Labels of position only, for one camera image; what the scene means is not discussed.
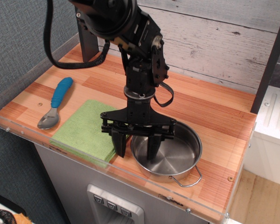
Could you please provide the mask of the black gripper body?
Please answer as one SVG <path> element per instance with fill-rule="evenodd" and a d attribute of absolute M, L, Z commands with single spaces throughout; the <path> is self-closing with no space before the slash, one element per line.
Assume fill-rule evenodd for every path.
<path fill-rule="evenodd" d="M 160 136 L 162 140 L 173 139 L 177 121 L 156 112 L 147 101 L 129 98 L 127 107 L 103 112 L 103 133 L 120 133 L 135 136 Z"/>

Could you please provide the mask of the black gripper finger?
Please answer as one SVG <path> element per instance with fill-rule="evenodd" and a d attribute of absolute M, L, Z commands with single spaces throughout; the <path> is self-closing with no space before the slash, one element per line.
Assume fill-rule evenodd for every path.
<path fill-rule="evenodd" d="M 147 143 L 147 159 L 152 160 L 156 157 L 159 147 L 161 145 L 162 135 L 152 135 L 148 137 Z"/>
<path fill-rule="evenodd" d="M 111 130 L 111 138 L 115 152 L 122 158 L 124 158 L 126 152 L 126 137 L 127 135 L 125 133 L 121 133 L 115 129 Z"/>

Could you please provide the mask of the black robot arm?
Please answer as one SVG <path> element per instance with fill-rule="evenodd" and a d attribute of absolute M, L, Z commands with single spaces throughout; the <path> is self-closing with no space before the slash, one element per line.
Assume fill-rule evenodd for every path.
<path fill-rule="evenodd" d="M 117 45 L 122 56 L 127 106 L 103 112 L 102 131 L 109 133 L 119 156 L 125 155 L 127 135 L 148 137 L 147 159 L 154 159 L 161 142 L 173 138 L 176 124 L 150 105 L 156 88 L 165 87 L 168 78 L 160 28 L 134 0 L 74 0 L 72 4 L 81 13 L 84 28 Z"/>

